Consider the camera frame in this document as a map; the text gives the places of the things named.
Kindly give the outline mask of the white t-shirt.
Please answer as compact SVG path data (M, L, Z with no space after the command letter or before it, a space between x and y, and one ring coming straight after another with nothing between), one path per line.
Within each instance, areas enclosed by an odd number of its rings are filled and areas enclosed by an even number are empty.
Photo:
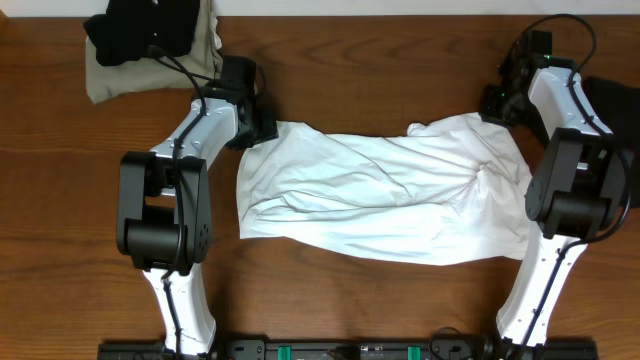
M478 114L414 123L400 137L278 130L241 159L242 238L439 266L524 256L531 173L511 134Z

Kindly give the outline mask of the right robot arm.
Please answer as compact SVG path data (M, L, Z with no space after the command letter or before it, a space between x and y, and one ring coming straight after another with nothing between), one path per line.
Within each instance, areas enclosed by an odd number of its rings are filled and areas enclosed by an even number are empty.
M485 90L482 120L523 125L545 148L525 194L525 257L496 320L502 356L535 359L546 350L548 321L572 266L624 220L632 155L591 106L576 62L553 55L551 33L524 31L499 74L500 84Z

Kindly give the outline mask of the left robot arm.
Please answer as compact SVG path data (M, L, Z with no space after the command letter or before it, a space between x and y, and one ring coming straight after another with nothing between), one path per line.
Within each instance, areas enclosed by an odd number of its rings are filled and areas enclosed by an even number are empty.
M104 343L99 358L209 358L216 321L201 269L213 236L209 169L223 148L246 149L277 136L253 84L211 81L197 89L188 115L166 140L123 156L116 244L153 288L166 338Z

